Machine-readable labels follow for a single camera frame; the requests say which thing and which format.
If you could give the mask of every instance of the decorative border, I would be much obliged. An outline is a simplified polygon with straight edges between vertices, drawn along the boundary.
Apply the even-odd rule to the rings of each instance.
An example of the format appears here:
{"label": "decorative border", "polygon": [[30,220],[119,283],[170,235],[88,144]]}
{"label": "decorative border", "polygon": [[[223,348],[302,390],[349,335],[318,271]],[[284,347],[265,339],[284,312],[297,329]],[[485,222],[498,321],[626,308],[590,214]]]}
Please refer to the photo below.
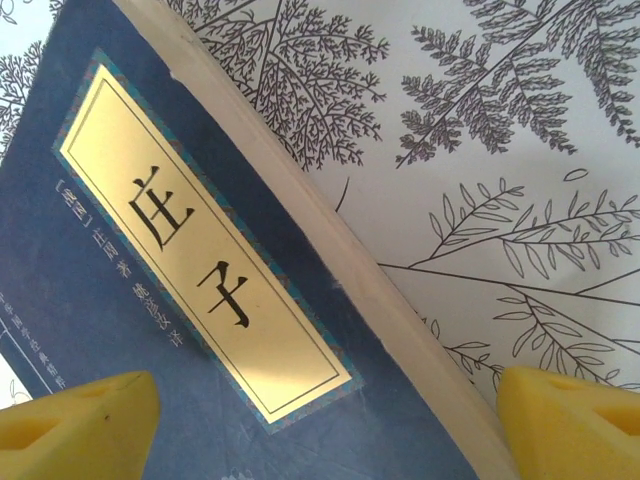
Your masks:
{"label": "decorative border", "polygon": [[[222,208],[227,217],[233,222],[236,228],[240,231],[240,233],[244,236],[244,238],[249,242],[251,247],[255,250],[255,252],[260,256],[262,261],[269,267],[271,272],[276,276],[276,278],[280,281],[282,286],[286,289],[287,293],[291,295],[293,300],[298,304],[298,306],[302,309],[305,316],[309,319],[314,328],[318,331],[318,333],[322,336],[322,339],[327,343],[331,351],[336,355],[338,360],[342,363],[342,365],[347,369],[349,374],[351,375],[351,380],[333,389],[330,392],[325,393],[324,395],[318,397],[312,402],[306,404],[305,406],[291,412],[289,415],[277,420],[276,422],[269,424],[264,419],[259,410],[255,407],[250,398],[245,394],[245,392],[240,388],[240,385],[235,381],[233,376],[226,369],[224,364],[218,359],[213,350],[207,345],[207,343],[202,338],[202,335],[198,330],[193,326],[192,322],[187,318],[187,316],[183,313],[182,309],[178,306],[178,304],[173,300],[167,289],[164,287],[162,282],[157,278],[157,276],[151,271],[151,269],[147,266],[146,262],[142,259],[142,257],[138,254],[133,245],[129,242],[127,237],[122,233],[120,228],[115,224],[111,216],[106,212],[106,210],[102,207],[97,198],[90,192],[90,190],[86,187],[82,179],[78,176],[78,174],[74,171],[71,165],[64,159],[62,154],[60,153],[60,148],[64,139],[66,138],[71,125],[84,101],[87,91],[91,86],[93,78],[99,68],[100,65],[109,70],[109,72],[117,79],[117,81],[122,85],[122,87],[127,91],[129,95],[134,99],[134,101],[138,104],[138,106],[145,112],[149,120],[154,124],[154,126],[162,133],[165,139],[169,142],[171,147],[176,151],[176,153],[180,156],[180,158],[189,166],[191,171],[196,175],[198,180],[202,183],[202,185],[207,189],[209,194],[213,197],[216,203]],[[236,214],[233,207],[227,202],[224,196],[218,191],[218,189],[213,185],[213,183],[209,180],[209,178],[202,172],[198,164],[195,162],[193,157],[184,149],[179,140],[173,135],[173,133],[167,128],[164,122],[158,117],[151,106],[147,103],[147,101],[142,97],[142,95],[138,92],[138,90],[127,80],[124,74],[114,65],[114,63],[107,57],[107,55],[100,49],[97,48],[94,52],[91,61],[89,62],[89,67],[82,79],[82,83],[80,88],[78,89],[78,93],[76,94],[73,104],[67,114],[65,121],[60,129],[60,133],[58,134],[54,144],[53,144],[53,153],[56,158],[60,161],[63,167],[67,170],[69,175],[75,180],[78,186],[82,189],[84,194],[91,200],[94,207],[100,212],[102,217],[107,221],[109,226],[113,229],[116,235],[119,237],[120,241],[127,247],[129,253],[136,259],[138,265],[140,265],[145,272],[145,274],[151,279],[156,288],[160,291],[160,294],[166,300],[166,302],[171,306],[174,312],[178,315],[178,317],[182,320],[182,322],[189,329],[193,337],[198,341],[198,343],[202,346],[202,348],[207,352],[207,354],[212,357],[218,368],[223,372],[225,377],[233,386],[234,390],[240,395],[245,404],[249,407],[249,409],[253,412],[254,416],[258,419],[258,421],[265,428],[267,433],[273,434],[293,423],[300,420],[301,418],[306,417],[307,415],[319,410],[320,408],[332,403],[364,386],[364,379],[360,375],[360,373],[356,370],[355,366],[351,362],[351,360],[347,357],[344,350],[338,345],[336,340],[333,338],[331,333],[327,330],[327,328],[322,324],[322,322],[315,315],[311,306],[306,302],[303,298],[300,291],[293,285],[293,283],[289,280],[284,271],[274,262],[269,253],[258,243],[255,236],[251,233],[247,225],[244,221]]]}

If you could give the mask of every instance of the book cover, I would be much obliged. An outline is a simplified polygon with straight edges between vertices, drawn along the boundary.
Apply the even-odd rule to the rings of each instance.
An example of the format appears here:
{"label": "book cover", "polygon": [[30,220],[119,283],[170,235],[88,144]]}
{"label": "book cover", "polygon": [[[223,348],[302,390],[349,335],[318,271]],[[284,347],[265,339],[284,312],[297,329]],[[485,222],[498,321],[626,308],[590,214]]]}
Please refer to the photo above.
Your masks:
{"label": "book cover", "polygon": [[0,351],[34,397],[151,371],[163,414],[145,478],[475,478],[111,1],[66,2],[0,199]]}

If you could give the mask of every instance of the sponge hole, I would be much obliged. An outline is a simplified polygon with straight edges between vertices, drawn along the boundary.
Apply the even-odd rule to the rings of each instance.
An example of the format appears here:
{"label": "sponge hole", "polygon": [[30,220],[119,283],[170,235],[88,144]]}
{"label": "sponge hole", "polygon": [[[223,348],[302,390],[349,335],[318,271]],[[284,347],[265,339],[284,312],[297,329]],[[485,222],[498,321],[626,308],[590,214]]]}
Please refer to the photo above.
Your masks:
{"label": "sponge hole", "polygon": [[584,388],[582,385],[576,385],[573,382],[567,382],[555,378],[549,380],[549,382],[559,390],[582,390]]}
{"label": "sponge hole", "polygon": [[640,407],[598,408],[595,412],[627,435],[640,436]]}
{"label": "sponge hole", "polygon": [[78,393],[79,397],[82,398],[94,398],[101,397],[105,393],[109,391],[111,387],[109,385],[101,385],[99,387],[89,388],[86,390],[82,390]]}

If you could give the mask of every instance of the leaf drawing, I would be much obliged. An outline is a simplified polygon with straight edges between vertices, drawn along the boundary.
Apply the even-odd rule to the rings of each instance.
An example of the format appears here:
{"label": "leaf drawing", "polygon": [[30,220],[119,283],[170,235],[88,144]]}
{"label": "leaf drawing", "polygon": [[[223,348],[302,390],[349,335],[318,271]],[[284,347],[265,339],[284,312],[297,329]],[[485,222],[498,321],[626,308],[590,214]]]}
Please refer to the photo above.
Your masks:
{"label": "leaf drawing", "polygon": [[266,18],[251,10],[257,0],[167,1],[303,169],[326,161],[362,165],[357,140],[381,140],[366,102],[386,95],[380,79],[357,64],[386,58],[389,43],[370,26],[354,27],[307,0],[279,0]]}
{"label": "leaf drawing", "polygon": [[[587,174],[586,169],[573,169],[561,177],[561,184],[574,185],[572,182]],[[605,268],[610,270],[612,262],[627,260],[635,253],[640,240],[637,230],[640,220],[639,195],[616,198],[616,194],[604,189],[587,196],[580,190],[573,190],[566,200],[550,198],[538,203],[537,200],[531,202],[529,191],[522,185],[511,186],[504,177],[500,177],[496,183],[458,184],[446,192],[441,206],[428,212],[433,237],[437,239],[432,253],[408,266],[380,265],[385,269],[410,270],[423,275],[443,276],[449,280],[457,278],[483,285],[503,285],[509,289],[509,293],[497,299],[502,308],[490,318],[500,322],[496,325],[508,324],[505,331],[517,329],[518,333],[509,344],[513,358],[518,358],[520,363],[526,362],[562,374],[640,390],[640,383],[633,381],[633,377],[628,378],[632,372],[622,372],[619,363],[622,354],[637,356],[636,361],[640,361],[640,340],[611,338],[610,333],[601,331],[599,324],[581,322],[560,310],[565,301],[563,298],[568,296],[589,302],[603,302],[602,308],[605,308],[605,302],[640,308],[640,303],[634,301],[586,293],[637,274],[640,268],[628,268],[604,279],[598,275],[595,277],[597,283],[579,292],[554,285],[541,288],[529,283],[532,278],[552,280],[556,272],[566,276],[571,269],[584,272],[603,269],[606,272]],[[485,214],[500,215],[506,221]],[[504,254],[506,265],[518,277],[517,282],[524,282],[516,283],[498,276],[483,278],[472,272],[448,270],[446,267],[441,270],[438,266],[430,268],[425,265],[486,242],[494,242],[497,248],[502,247],[496,251]],[[466,263],[463,257],[458,265]],[[628,260],[620,265],[627,268],[625,264],[628,265]],[[562,295],[556,302],[559,306],[553,307],[534,298],[532,295],[536,295],[536,291],[544,292],[547,298],[548,295]],[[473,358],[478,360],[480,357],[475,355],[476,352],[487,349],[483,355],[494,355],[492,348],[498,351],[500,348],[482,341],[462,342],[452,347],[442,340],[441,325],[437,321],[431,323],[431,331],[470,377],[477,371]],[[494,362],[485,362],[486,366],[481,362],[480,365],[482,368],[491,367]],[[500,373],[496,373],[494,386],[499,379]]]}
{"label": "leaf drawing", "polygon": [[[584,169],[570,172],[565,181],[567,177],[583,176],[581,170]],[[463,206],[459,217],[453,213],[454,197],[443,196],[440,218],[446,221],[443,223],[437,214],[429,213],[440,242],[428,258],[407,268],[495,240],[502,242],[506,260],[520,278],[527,278],[531,272],[550,280],[559,263],[566,261],[582,272],[600,270],[604,257],[631,256],[634,245],[640,241],[640,235],[633,230],[640,220],[638,195],[617,203],[605,189],[597,201],[585,201],[576,191],[566,209],[560,209],[566,213],[558,214],[553,199],[543,209],[533,204],[523,211],[520,199],[525,196],[524,187],[508,188],[504,178],[499,181],[497,193],[491,193],[482,183],[477,188],[474,195],[470,188],[460,185],[459,203]]]}
{"label": "leaf drawing", "polygon": [[0,18],[11,25],[17,25],[16,21],[11,16],[14,8],[14,0],[0,0]]}
{"label": "leaf drawing", "polygon": [[[429,326],[436,339],[440,339],[440,324],[437,319],[429,322],[427,318],[423,318],[422,322]],[[443,344],[443,347],[460,368],[467,373],[467,376],[473,377],[474,373],[480,370],[489,371],[493,388],[495,391],[498,390],[504,367],[489,361],[491,354],[486,350],[491,345],[485,342],[470,341],[453,347]]]}
{"label": "leaf drawing", "polygon": [[576,168],[575,170],[571,170],[564,176],[564,181],[575,182],[576,180],[580,180],[587,175],[589,175],[589,170],[587,170],[586,168]]}
{"label": "leaf drawing", "polygon": [[9,382],[9,395],[11,396],[12,405],[18,405],[19,403],[28,402],[29,400],[31,400],[31,396],[27,392],[16,390],[15,378],[12,378]]}
{"label": "leaf drawing", "polygon": [[0,57],[0,162],[13,138],[42,56],[42,43],[32,43],[22,56]]}
{"label": "leaf drawing", "polygon": [[[596,332],[601,343],[584,341],[582,333],[576,326],[570,324],[571,319],[529,295],[522,293],[521,295],[521,298],[498,299],[506,304],[517,304],[519,307],[517,311],[509,311],[495,317],[498,320],[513,319],[529,322],[527,328],[513,344],[514,358],[521,355],[524,348],[528,346],[531,352],[540,352],[537,366],[541,369],[613,385],[612,381],[620,374],[620,369],[607,367],[607,362],[615,359],[605,354],[616,353],[614,340]],[[607,373],[602,374],[596,370],[599,367],[607,367]]]}
{"label": "leaf drawing", "polygon": [[[490,153],[504,153],[516,124],[531,130],[549,148],[567,154],[577,149],[563,130],[571,99],[554,73],[562,61],[574,59],[591,81],[598,106],[617,134],[640,147],[631,120],[631,101],[624,87],[635,73],[631,61],[640,54],[633,44],[640,27],[625,28],[640,14],[640,0],[616,5],[614,0],[464,0],[485,32],[464,38],[413,27],[411,35],[443,68],[442,78],[405,76],[403,90],[420,105],[402,114],[408,133],[400,137],[402,154],[396,167],[428,161],[439,149],[449,153],[461,145],[462,130]],[[492,45],[513,45],[499,58]],[[560,50],[560,58],[549,56]]]}

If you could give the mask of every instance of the yellow sponge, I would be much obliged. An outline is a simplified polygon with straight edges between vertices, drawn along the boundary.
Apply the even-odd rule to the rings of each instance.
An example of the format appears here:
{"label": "yellow sponge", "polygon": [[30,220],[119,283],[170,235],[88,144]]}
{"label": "yellow sponge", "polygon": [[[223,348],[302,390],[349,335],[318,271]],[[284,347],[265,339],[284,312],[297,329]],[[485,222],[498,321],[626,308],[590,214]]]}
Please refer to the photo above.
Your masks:
{"label": "yellow sponge", "polygon": [[140,480],[160,418],[132,372],[0,411],[2,480]]}
{"label": "yellow sponge", "polygon": [[511,367],[498,415],[523,480],[640,479],[640,394]]}

